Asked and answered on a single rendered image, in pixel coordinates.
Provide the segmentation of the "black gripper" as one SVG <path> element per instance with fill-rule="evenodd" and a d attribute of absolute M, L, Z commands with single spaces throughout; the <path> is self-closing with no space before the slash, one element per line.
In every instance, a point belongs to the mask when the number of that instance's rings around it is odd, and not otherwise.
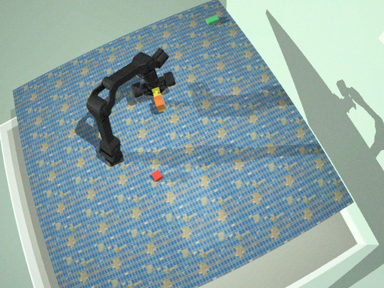
<path fill-rule="evenodd" d="M 153 81 L 146 81 L 145 80 L 145 83 L 142 85 L 140 85 L 140 82 L 132 84 L 131 87 L 132 87 L 132 91 L 133 91 L 134 96 L 136 98 L 142 96 L 143 94 L 154 96 L 151 89 L 159 87 L 160 92 L 162 93 L 164 91 L 164 89 L 167 88 L 167 86 L 170 87 L 170 86 L 173 86 L 176 84 L 172 72 L 168 72 L 168 73 L 165 73 L 163 75 L 164 76 L 161 76 L 159 78 L 158 78 L 158 76 L 156 76 L 156 78 Z M 142 91 L 143 91 L 143 93 L 142 93 Z"/>

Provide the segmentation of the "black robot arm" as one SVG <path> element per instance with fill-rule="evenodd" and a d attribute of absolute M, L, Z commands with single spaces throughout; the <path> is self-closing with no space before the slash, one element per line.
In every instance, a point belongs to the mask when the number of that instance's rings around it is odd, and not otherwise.
<path fill-rule="evenodd" d="M 168 58 L 169 56 L 161 48 L 152 57 L 139 52 L 130 64 L 119 69 L 109 77 L 105 77 L 101 84 L 91 92 L 86 102 L 86 107 L 89 113 L 95 117 L 102 138 L 99 142 L 99 154 L 105 157 L 111 166 L 124 161 L 122 151 L 120 150 L 120 139 L 112 134 L 111 123 L 108 117 L 115 104 L 118 87 L 136 75 L 146 81 L 153 81 L 157 76 L 155 68 L 161 68 Z M 108 102 L 98 96 L 104 89 L 109 90 Z"/>

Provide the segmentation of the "red cube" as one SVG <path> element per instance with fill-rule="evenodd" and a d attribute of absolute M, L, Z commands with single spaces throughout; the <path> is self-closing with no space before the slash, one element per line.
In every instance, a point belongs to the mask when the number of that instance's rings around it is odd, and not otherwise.
<path fill-rule="evenodd" d="M 152 173 L 152 175 L 153 175 L 153 178 L 156 180 L 156 182 L 158 182 L 159 180 L 161 180 L 163 178 L 163 176 L 159 170 Z"/>

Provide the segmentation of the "green rectangular block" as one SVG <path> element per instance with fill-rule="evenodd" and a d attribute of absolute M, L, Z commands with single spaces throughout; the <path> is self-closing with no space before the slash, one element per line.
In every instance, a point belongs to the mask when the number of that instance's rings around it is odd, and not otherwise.
<path fill-rule="evenodd" d="M 217 15 L 206 19 L 206 22 L 208 25 L 215 23 L 215 22 L 218 22 L 218 21 L 219 21 L 219 18 Z"/>

